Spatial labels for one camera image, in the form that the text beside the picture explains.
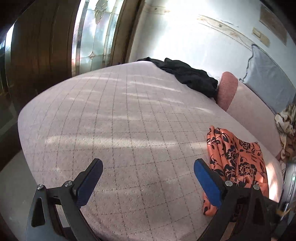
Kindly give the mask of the orange black floral shirt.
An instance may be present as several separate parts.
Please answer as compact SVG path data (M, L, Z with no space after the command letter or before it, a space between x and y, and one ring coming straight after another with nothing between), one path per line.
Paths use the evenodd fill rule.
M228 130L214 126L210 126L206 141L209 167L223 181L245 188L256 184L263 196L269 197L267 171L258 143L245 142Z

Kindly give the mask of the pink bolster headrest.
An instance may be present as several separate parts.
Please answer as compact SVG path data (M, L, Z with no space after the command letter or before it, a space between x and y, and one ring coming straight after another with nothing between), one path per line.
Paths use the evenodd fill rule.
M218 84L215 102L253 136L278 160L282 150L273 112L232 73L224 72Z

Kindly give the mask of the brown cream patterned blanket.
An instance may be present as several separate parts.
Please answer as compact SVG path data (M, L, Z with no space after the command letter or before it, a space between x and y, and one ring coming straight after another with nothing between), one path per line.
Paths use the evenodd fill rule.
M295 104L276 114L274 120L282 145L281 160L286 162L295 157Z

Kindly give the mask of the grey pillow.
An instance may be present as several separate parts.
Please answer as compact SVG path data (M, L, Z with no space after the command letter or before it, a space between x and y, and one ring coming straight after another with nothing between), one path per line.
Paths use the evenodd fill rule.
M246 74L240 80L274 113L295 101L295 87L283 70L259 46L252 44Z

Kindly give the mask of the black garment on bed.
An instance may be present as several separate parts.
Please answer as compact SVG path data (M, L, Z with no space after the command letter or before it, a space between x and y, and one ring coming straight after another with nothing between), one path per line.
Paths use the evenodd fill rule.
M217 92L218 81L215 78L210 77L206 71L192 68L190 65L180 60L165 58L164 61L161 61L146 57L138 59L137 61L153 63L159 69L174 75L180 83L204 94L208 98L214 97Z

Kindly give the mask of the stained glass window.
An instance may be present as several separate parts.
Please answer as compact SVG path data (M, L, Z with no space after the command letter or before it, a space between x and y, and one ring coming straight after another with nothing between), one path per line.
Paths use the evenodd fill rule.
M72 76L108 65L122 5L123 1L116 0L79 3L72 41Z

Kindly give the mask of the beige wall switch plate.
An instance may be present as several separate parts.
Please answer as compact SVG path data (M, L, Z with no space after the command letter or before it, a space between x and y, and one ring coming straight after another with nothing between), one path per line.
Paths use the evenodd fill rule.
M254 35L257 39L260 40L262 44L264 44L267 48L270 46L270 40L266 35L264 35L262 32L257 30L257 28L252 29L252 35Z

